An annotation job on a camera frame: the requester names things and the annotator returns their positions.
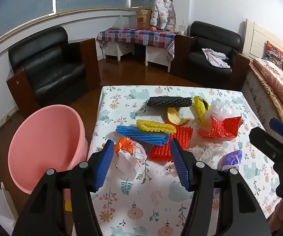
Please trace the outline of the yellow foam fruit net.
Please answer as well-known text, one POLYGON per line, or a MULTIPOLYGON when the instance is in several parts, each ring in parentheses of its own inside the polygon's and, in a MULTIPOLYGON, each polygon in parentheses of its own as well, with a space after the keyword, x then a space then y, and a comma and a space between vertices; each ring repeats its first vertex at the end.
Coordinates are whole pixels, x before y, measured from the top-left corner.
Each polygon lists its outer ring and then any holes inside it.
POLYGON ((166 134, 174 134, 177 132, 177 129, 173 125, 153 122, 150 120, 138 119, 137 127, 145 132, 166 133, 166 134))

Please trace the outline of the clear crinkled plastic film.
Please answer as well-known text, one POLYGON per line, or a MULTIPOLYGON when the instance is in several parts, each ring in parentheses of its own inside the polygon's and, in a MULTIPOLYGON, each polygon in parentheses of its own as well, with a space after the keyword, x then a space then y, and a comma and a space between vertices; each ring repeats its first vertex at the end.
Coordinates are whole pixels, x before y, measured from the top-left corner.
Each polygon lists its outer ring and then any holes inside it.
POLYGON ((213 164, 215 158, 221 158, 226 154, 222 144, 213 142, 206 142, 193 147, 188 147, 187 151, 191 152, 196 160, 203 161, 207 164, 213 164))

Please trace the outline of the brown cardboard box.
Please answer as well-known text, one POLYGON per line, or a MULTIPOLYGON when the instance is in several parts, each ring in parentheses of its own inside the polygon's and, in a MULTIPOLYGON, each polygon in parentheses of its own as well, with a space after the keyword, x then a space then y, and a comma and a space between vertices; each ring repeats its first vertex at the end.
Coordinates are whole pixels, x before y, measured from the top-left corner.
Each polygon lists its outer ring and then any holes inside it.
POLYGON ((152 9, 137 9, 137 28, 138 29, 149 29, 150 20, 152 18, 152 9))

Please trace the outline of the checkered cloth side table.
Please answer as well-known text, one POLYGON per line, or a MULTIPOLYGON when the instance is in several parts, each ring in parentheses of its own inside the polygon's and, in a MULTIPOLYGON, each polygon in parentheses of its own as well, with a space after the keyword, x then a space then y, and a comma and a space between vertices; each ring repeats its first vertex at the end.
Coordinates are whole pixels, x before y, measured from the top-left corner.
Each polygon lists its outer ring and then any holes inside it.
POLYGON ((166 31, 104 30, 98 34, 97 40, 104 52, 108 42, 144 45, 146 47, 145 65, 149 62, 157 63, 167 66, 170 71, 171 62, 174 59, 175 36, 175 33, 166 31))

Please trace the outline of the clear plastic bag on table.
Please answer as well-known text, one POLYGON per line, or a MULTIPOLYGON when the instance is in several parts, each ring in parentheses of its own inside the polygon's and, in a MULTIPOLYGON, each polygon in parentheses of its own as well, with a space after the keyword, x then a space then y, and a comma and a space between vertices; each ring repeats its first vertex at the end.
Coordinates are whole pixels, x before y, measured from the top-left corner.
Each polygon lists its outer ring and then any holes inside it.
POLYGON ((129 18, 119 16, 116 22, 113 24, 112 28, 121 30, 128 28, 128 26, 129 26, 129 18))

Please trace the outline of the hanging floral child jacket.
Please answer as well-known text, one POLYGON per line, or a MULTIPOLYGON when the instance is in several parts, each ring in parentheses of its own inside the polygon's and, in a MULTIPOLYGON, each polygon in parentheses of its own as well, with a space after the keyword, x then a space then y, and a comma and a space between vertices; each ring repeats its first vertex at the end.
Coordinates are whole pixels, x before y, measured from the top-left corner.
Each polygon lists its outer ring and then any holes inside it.
POLYGON ((154 0, 150 25, 160 30, 175 31, 176 12, 171 0, 154 0))

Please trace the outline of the floral white tablecloth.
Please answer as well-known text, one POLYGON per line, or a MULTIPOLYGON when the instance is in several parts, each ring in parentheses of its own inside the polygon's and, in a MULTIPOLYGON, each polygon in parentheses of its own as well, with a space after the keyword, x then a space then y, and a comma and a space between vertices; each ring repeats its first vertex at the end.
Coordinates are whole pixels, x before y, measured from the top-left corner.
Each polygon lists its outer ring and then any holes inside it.
MULTIPOLYGON (((149 108, 152 96, 201 96, 207 102, 230 105, 242 125, 236 138, 224 141, 229 153, 241 150, 240 174, 255 195, 265 216, 270 216, 280 199, 275 190, 279 179, 273 163, 250 144, 250 130, 261 125, 242 92, 183 86, 105 86, 73 103, 85 125, 90 152, 101 149, 107 140, 117 142, 119 125, 137 120, 166 122, 166 109, 149 108)), ((93 197, 103 235, 179 235, 192 199, 180 184, 171 162, 147 159, 134 178, 112 164, 103 187, 93 197)))

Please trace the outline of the colourful pillow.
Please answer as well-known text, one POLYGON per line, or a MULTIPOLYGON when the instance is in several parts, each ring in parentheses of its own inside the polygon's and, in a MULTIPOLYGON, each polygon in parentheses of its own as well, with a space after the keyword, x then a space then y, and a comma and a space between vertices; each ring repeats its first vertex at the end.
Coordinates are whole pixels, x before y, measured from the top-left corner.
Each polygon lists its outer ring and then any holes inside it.
POLYGON ((272 45, 270 41, 267 41, 264 58, 272 62, 279 69, 283 69, 283 52, 278 47, 272 45))

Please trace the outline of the drink cup with straw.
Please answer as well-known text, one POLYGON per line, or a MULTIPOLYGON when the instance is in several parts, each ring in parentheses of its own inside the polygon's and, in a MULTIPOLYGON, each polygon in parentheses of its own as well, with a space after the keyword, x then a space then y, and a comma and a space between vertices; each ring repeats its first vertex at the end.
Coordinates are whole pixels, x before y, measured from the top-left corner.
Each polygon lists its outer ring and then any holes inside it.
POLYGON ((184 35, 186 31, 186 26, 184 25, 184 21, 182 21, 182 24, 178 26, 178 33, 180 35, 184 35))

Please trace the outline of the yellow plastic bag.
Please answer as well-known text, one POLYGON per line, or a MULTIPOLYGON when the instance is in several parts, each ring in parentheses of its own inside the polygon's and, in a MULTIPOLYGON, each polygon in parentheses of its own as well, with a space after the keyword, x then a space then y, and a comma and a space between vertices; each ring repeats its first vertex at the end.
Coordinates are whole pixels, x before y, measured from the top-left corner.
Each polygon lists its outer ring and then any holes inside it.
POLYGON ((201 123, 206 125, 205 113, 209 111, 209 103, 201 96, 194 96, 194 107, 199 115, 201 123))

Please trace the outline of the pink plastic trash bucket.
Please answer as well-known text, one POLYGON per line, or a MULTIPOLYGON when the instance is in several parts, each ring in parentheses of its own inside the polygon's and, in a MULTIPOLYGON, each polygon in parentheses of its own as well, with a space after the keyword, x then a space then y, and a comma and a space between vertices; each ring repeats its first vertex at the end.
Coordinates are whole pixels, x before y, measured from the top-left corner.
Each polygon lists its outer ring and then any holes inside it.
POLYGON ((50 105, 30 115, 17 129, 8 151, 8 168, 16 186, 32 193, 47 169, 72 169, 88 155, 80 115, 66 105, 50 105))

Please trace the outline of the orange fruit peel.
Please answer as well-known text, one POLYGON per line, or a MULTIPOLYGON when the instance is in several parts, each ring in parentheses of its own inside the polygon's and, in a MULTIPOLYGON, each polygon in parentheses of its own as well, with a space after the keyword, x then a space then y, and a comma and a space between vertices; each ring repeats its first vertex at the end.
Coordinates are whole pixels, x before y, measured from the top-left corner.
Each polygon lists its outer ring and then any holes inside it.
POLYGON ((168 108, 167 115, 169 122, 175 125, 184 126, 190 121, 187 118, 180 117, 179 112, 176 108, 168 108))

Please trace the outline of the white plastic bag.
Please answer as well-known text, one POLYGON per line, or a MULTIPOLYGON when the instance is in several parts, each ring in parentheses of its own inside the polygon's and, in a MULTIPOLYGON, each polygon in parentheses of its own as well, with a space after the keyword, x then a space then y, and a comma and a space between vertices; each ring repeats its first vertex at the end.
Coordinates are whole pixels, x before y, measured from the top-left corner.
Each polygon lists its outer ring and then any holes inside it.
POLYGON ((223 121, 227 118, 233 118, 235 112, 233 107, 227 102, 221 102, 219 100, 214 100, 210 106, 211 116, 219 121, 223 121))

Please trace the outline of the red foam fruit net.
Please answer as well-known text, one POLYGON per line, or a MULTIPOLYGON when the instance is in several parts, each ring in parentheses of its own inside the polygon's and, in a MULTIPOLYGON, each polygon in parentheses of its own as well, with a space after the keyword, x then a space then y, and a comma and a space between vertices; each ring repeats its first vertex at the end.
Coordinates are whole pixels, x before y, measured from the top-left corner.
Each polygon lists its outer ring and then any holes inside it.
POLYGON ((152 161, 173 162, 170 152, 170 145, 171 140, 173 140, 174 138, 178 140, 183 150, 186 150, 187 147, 189 147, 193 129, 191 127, 175 125, 170 122, 166 122, 166 124, 174 126, 177 131, 173 134, 170 134, 169 141, 166 144, 164 144, 163 146, 154 146, 152 148, 149 154, 149 158, 152 161))

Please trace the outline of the white bed headboard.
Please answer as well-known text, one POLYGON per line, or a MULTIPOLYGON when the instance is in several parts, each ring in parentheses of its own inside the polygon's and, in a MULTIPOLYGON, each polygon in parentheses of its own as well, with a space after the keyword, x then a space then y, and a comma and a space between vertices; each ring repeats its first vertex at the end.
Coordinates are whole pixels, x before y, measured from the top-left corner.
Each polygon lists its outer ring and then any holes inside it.
POLYGON ((283 41, 279 37, 256 22, 246 19, 242 54, 252 59, 263 58, 267 41, 283 52, 283 41))

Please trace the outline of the orange and white wrapper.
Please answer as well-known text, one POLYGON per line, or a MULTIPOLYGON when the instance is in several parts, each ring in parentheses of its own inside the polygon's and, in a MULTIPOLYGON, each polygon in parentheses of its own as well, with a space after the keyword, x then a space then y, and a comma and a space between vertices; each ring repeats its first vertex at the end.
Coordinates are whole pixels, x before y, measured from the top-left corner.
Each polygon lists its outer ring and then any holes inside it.
POLYGON ((135 178, 142 164, 147 159, 144 147, 129 137, 122 137, 115 144, 117 168, 130 178, 135 178))

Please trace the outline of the red mesh net bag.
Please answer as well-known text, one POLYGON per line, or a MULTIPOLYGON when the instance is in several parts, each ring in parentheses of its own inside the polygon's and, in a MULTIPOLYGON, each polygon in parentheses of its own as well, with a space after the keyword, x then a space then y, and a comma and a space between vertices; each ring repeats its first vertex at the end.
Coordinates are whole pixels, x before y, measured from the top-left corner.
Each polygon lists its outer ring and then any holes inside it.
POLYGON ((225 118, 224 120, 218 120, 210 116, 209 125, 205 128, 200 128, 197 134, 202 138, 232 140, 237 137, 241 125, 241 116, 225 118))

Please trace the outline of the black foam fruit net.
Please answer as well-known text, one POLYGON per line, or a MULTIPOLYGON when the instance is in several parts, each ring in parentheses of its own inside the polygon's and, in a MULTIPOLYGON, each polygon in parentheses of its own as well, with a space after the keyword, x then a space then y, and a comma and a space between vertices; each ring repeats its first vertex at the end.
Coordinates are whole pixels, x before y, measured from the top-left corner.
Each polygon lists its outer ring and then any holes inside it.
POLYGON ((192 103, 191 97, 184 98, 181 96, 155 96, 150 97, 147 101, 149 107, 190 107, 192 103))

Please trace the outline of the purple wrapper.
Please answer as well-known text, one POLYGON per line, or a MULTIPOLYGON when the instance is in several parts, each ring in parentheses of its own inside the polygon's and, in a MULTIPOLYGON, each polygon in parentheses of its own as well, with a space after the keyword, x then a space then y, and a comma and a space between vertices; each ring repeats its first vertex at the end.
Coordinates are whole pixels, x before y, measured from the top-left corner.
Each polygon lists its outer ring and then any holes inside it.
POLYGON ((232 168, 239 170, 242 155, 243 152, 241 150, 236 150, 224 155, 218 162, 218 170, 229 171, 232 168))

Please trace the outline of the blue foam fruit net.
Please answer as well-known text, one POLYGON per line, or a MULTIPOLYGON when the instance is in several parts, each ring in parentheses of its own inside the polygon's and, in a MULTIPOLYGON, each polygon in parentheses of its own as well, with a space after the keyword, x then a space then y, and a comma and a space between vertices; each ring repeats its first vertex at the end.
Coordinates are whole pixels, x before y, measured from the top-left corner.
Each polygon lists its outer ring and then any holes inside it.
POLYGON ((118 125, 116 127, 116 133, 124 137, 129 137, 133 140, 139 140, 157 146, 163 146, 167 144, 170 139, 170 135, 168 133, 146 132, 138 129, 136 126, 118 125))

